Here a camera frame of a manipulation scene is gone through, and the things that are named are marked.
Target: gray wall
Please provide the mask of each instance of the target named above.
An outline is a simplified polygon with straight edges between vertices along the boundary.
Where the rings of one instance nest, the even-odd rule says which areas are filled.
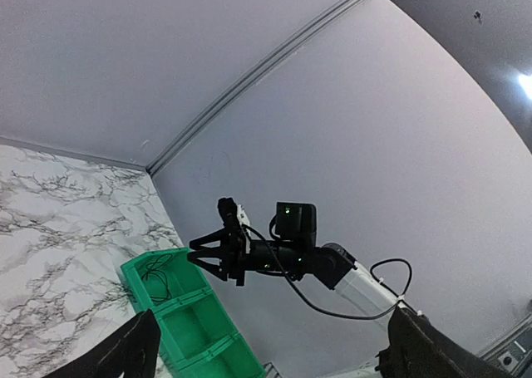
[[[487,95],[388,0],[368,0],[263,79],[155,178],[184,242],[220,227],[219,197],[267,232],[278,200],[318,206],[318,242],[370,265],[411,260],[410,301],[479,350],[530,299],[532,159]],[[382,272],[400,288],[405,273]],[[354,366],[374,324],[323,317],[285,282],[212,280],[262,361],[288,377]],[[314,278],[319,306],[350,308]]]
[[[0,137],[146,166],[338,0],[0,0]]]
[[[532,101],[517,80],[532,75],[530,0],[392,1],[473,76],[532,150]]]

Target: light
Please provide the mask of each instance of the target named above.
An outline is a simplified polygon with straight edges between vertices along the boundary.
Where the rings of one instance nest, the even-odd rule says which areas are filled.
[[[532,76],[520,75],[517,79],[525,94],[532,100]]]

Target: white ceiling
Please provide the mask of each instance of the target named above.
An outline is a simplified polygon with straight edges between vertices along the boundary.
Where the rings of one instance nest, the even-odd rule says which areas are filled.
[[[530,0],[392,1],[473,76],[532,149],[532,101],[517,82],[532,74]]]
[[[150,163],[338,0],[0,0],[0,136]]]

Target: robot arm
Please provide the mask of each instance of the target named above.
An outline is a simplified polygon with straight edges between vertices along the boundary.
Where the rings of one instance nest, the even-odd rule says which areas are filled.
[[[224,227],[191,241],[193,252],[188,255],[192,263],[217,278],[235,279],[237,286],[243,286],[246,271],[280,277],[286,274],[290,282],[312,274],[359,311],[361,316],[353,319],[374,321],[383,331],[387,330],[391,311],[405,306],[401,297],[386,289],[342,246],[328,243],[316,247],[316,208],[313,205],[278,203],[276,216],[270,224],[273,240],[269,241],[250,227],[244,209],[232,199],[220,199],[218,210]],[[260,239],[252,239],[251,233]],[[218,247],[206,246],[217,242]],[[219,264],[207,263],[203,258],[217,258]],[[374,359],[361,368],[328,378],[380,378],[377,365],[378,359]]]
[[[316,246],[316,208],[311,204],[278,203],[267,240],[249,225],[244,209],[231,198],[220,199],[219,215],[224,227],[190,242],[188,259],[221,280],[235,279],[244,285],[246,271],[284,277],[312,309],[349,320],[373,321],[388,333],[390,346],[364,365],[328,378],[507,378],[439,332],[403,299],[372,274],[373,268],[404,259],[388,259],[368,271],[343,247],[329,243]],[[252,239],[251,233],[259,239]],[[219,242],[218,247],[207,247]],[[219,264],[204,258],[217,258]],[[313,305],[294,281],[312,274],[323,285],[347,299],[362,315],[347,316]]]

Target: white wall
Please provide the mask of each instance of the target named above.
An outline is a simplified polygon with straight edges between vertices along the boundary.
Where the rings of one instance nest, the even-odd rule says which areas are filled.
[[[465,71],[388,0],[369,0],[236,101],[155,179],[185,242],[233,196],[267,232],[279,200],[318,206],[318,242],[411,260],[411,303],[479,350],[530,299],[532,159]],[[404,273],[389,269],[392,285]],[[322,317],[285,282],[212,280],[262,361],[292,378],[356,365],[373,324]],[[312,278],[301,288],[348,312]]]
[[[181,246],[148,174],[0,145],[0,376],[90,351],[135,315],[120,266]]]
[[[338,0],[0,0],[0,137],[149,164]]]
[[[530,0],[392,1],[469,72],[532,150],[532,101],[518,82],[532,74]]]

